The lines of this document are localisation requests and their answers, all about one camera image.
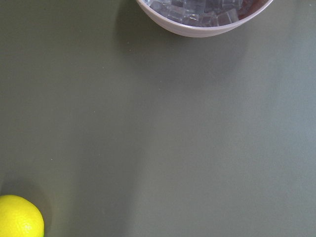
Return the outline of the yellow lemon far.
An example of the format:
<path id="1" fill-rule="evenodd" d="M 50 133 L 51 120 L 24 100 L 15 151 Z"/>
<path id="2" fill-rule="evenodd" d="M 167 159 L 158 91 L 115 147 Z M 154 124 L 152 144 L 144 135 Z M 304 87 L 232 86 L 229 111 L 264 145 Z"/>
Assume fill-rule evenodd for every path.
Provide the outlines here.
<path id="1" fill-rule="evenodd" d="M 0 197 L 0 235 L 43 237 L 43 216 L 28 200 L 16 195 L 3 195 Z"/>

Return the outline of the pink bowl with ice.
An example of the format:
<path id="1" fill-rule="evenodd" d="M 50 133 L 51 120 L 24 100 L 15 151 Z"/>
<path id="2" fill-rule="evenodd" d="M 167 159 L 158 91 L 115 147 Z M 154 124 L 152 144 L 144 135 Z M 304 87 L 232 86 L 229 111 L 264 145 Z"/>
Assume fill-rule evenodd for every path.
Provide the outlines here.
<path id="1" fill-rule="evenodd" d="M 149 6 L 147 6 L 143 0 L 137 0 L 136 2 L 140 6 L 140 8 L 146 13 L 146 15 L 148 15 L 148 17 L 151 20 L 153 20 L 162 28 L 176 35 L 184 37 L 205 38 L 226 33 L 232 29 L 235 29 L 243 25 L 244 23 L 248 22 L 258 14 L 260 14 L 263 10 L 265 10 L 273 2 L 273 0 L 255 0 L 255 3 L 249 9 L 249 12 L 245 16 L 243 16 L 241 20 L 231 24 L 217 27 L 195 27 L 180 24 L 158 14 Z"/>

